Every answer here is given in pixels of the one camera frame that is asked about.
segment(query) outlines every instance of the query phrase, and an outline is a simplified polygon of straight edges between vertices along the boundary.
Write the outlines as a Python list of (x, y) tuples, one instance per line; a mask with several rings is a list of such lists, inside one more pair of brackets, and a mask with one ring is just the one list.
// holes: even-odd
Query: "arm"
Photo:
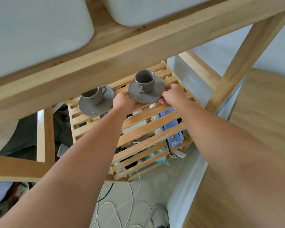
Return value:
[(171, 104), (210, 167), (256, 227), (285, 227), (285, 160), (238, 126), (167, 86), (160, 99)]
[(0, 227), (89, 227), (122, 124), (134, 109), (126, 95), (114, 98), (113, 109), (0, 219)]

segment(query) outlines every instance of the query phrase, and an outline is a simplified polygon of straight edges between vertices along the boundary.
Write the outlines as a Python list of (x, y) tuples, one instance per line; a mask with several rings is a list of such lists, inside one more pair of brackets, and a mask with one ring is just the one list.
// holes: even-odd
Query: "person's left arm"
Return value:
[(113, 109), (0, 219), (0, 227), (89, 227), (122, 124), (136, 102), (127, 94), (117, 94)]

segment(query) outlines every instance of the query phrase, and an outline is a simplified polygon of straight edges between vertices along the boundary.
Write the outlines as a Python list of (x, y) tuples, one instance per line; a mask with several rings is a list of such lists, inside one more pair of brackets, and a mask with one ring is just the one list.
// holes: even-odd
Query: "cup handle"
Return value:
[(141, 86), (140, 89), (139, 89), (139, 92), (140, 92), (140, 93), (143, 93), (143, 89), (142, 89), (142, 88), (143, 88), (143, 87)]
[(105, 92), (107, 91), (107, 86), (102, 86), (102, 87), (101, 87), (101, 91), (102, 91), (103, 94), (105, 94)]

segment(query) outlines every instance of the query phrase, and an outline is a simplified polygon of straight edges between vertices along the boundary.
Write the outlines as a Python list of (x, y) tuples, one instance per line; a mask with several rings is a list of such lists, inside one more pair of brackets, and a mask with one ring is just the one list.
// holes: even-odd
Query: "person's right arm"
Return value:
[(285, 227), (285, 160), (238, 126), (188, 100), (178, 84), (160, 99), (186, 125), (209, 166), (256, 227)]

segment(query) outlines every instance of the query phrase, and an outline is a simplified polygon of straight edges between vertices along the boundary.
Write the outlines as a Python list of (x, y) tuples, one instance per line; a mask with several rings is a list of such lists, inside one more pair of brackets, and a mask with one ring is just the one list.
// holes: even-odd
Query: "cup and saucer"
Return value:
[(160, 99), (165, 88), (165, 82), (160, 77), (150, 70), (141, 70), (129, 85), (129, 96), (136, 98), (138, 103), (147, 104)]
[(112, 107), (113, 98), (114, 91), (110, 87), (97, 87), (81, 94), (78, 107), (85, 115), (102, 115)]

